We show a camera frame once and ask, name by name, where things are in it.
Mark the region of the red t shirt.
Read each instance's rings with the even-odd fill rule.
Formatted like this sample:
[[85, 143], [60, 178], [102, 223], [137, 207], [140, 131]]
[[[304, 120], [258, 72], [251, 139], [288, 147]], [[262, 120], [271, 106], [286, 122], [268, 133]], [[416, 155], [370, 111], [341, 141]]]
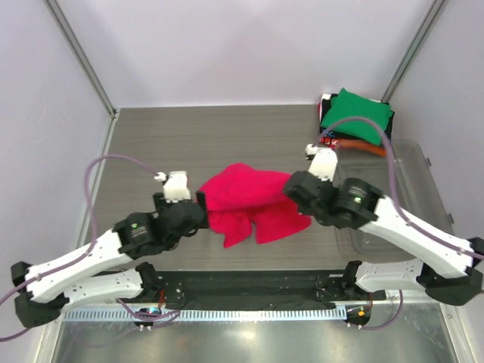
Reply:
[[311, 219], [300, 214], [297, 205], [283, 193], [289, 179], [287, 172], [235, 163], [201, 186], [209, 228], [224, 236], [225, 249], [251, 235], [258, 244], [271, 243], [311, 225]]

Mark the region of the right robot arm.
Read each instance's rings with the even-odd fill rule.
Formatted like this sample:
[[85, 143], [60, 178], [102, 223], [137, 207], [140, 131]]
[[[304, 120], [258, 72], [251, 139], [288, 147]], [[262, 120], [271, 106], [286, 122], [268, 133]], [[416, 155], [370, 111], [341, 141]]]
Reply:
[[465, 240], [423, 222], [416, 225], [395, 211], [392, 199], [359, 178], [336, 187], [306, 171], [291, 175], [284, 194], [300, 213], [323, 226], [351, 228], [384, 239], [412, 255], [402, 262], [351, 261], [341, 280], [350, 299], [380, 290], [423, 291], [450, 306], [463, 306], [482, 292], [483, 274], [476, 269], [478, 237]]

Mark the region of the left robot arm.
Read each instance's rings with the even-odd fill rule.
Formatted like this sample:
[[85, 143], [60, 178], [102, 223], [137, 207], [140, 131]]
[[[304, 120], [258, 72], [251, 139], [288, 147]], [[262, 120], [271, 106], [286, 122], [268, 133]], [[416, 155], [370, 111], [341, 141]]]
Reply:
[[19, 290], [14, 307], [20, 323], [25, 328], [39, 327], [63, 312], [101, 300], [154, 301], [163, 282], [150, 263], [121, 272], [112, 269], [175, 249], [183, 237], [207, 228], [208, 217], [202, 191], [194, 200], [176, 203], [161, 193], [153, 199], [153, 212], [128, 215], [93, 243], [41, 265], [12, 265], [12, 281]]

